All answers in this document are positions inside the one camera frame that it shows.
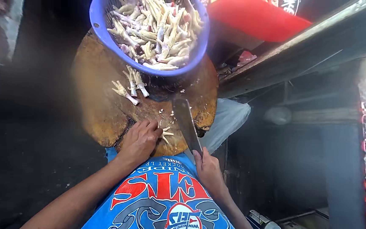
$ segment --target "person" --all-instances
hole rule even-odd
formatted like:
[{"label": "person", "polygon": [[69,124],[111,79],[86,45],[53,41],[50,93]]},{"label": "person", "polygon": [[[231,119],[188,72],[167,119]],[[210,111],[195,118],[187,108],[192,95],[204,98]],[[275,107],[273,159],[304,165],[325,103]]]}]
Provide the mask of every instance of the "person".
[{"label": "person", "polygon": [[22,228],[77,228],[96,208],[83,228],[252,229],[205,147],[203,157],[193,150],[196,165],[183,153],[150,158],[162,133],[156,121],[135,123],[112,161]]}]

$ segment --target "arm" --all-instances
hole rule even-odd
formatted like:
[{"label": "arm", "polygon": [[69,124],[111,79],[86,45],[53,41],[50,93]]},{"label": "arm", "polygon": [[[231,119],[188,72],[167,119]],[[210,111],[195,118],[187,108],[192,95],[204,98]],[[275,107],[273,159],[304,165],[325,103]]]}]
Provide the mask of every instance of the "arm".
[{"label": "arm", "polygon": [[193,155],[200,182],[233,226],[236,229],[252,229],[252,226],[234,203],[227,186],[224,184],[218,159],[211,156],[206,147],[203,147],[203,158],[196,150],[193,150]]},{"label": "arm", "polygon": [[63,193],[27,223],[23,229],[61,229],[78,226],[98,201],[120,180],[144,163],[163,130],[156,121],[137,122],[125,135],[123,149],[104,168]]}]

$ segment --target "cleaver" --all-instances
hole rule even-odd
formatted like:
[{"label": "cleaver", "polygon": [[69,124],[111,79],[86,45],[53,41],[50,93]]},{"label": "cleaver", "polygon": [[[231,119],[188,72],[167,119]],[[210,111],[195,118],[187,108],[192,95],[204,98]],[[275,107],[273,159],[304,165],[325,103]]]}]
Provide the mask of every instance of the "cleaver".
[{"label": "cleaver", "polygon": [[187,99],[175,98],[172,100],[172,107],[190,152],[193,153],[195,149],[203,157],[203,151],[197,137],[196,128],[194,127],[193,117],[191,116],[189,101]]}]

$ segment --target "wooden cutting board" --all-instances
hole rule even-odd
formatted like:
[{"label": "wooden cutting board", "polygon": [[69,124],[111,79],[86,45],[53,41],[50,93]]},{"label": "wooden cutting board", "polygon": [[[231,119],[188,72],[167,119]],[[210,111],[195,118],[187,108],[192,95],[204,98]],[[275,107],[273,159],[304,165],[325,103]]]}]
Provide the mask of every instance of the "wooden cutting board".
[{"label": "wooden cutting board", "polygon": [[122,73],[128,72],[126,63],[105,47],[93,30],[82,40],[74,58],[72,73],[83,116],[85,131],[104,147],[122,148],[124,134],[137,121],[157,120],[161,128],[171,127],[166,136],[169,145],[160,140],[153,156],[176,155],[187,149],[186,141],[172,113],[171,99],[181,96],[189,100],[191,113],[199,135],[204,135],[216,115],[218,77],[209,57],[205,55],[199,66],[180,77],[149,77],[143,81],[150,96],[144,98],[137,91],[140,103],[134,106],[119,96],[112,80],[119,80],[127,88],[129,81]]}]

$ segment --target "red lettering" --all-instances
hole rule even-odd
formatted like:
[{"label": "red lettering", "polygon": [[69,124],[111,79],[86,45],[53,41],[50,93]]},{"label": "red lettering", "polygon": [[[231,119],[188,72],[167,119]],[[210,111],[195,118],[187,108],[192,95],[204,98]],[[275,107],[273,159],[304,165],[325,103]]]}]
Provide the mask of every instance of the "red lettering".
[{"label": "red lettering", "polygon": [[141,178],[143,180],[148,179],[146,173],[142,174],[142,175],[139,175],[139,176],[134,176],[134,177],[126,179],[118,187],[118,189],[115,191],[114,195],[126,194],[126,195],[130,195],[130,196],[127,199],[118,199],[118,198],[114,197],[112,199],[110,210],[112,210],[115,205],[117,205],[119,203],[126,202],[130,199],[133,199],[133,198],[139,196],[140,194],[142,194],[142,192],[145,191],[145,189],[146,189],[146,183],[145,182],[140,181],[140,182],[136,182],[136,183],[130,183],[130,180],[135,179],[135,178]]},{"label": "red lettering", "polygon": [[148,184],[148,194],[149,197],[155,197],[158,200],[175,200],[179,201],[178,191],[172,196],[170,190],[170,176],[173,175],[171,172],[157,173],[154,172],[154,175],[157,176],[157,190],[156,194],[150,184]]},{"label": "red lettering", "polygon": [[[201,184],[194,178],[192,178],[191,176],[189,175],[186,175],[186,174],[181,174],[179,172],[179,176],[178,176],[178,183],[180,184],[181,181],[183,180],[183,178],[185,177],[188,177],[190,180],[191,180],[191,183],[193,185],[190,185],[187,180],[185,180],[185,188],[186,188],[186,192],[181,188],[179,187],[180,189],[180,193],[182,195],[182,199],[183,199],[183,203],[186,203],[187,201],[189,200],[194,200],[194,199],[211,199],[206,191],[204,190],[203,186],[201,186]],[[193,188],[194,190],[194,196],[193,197],[190,197],[188,194],[189,194],[189,189],[190,188]]]}]

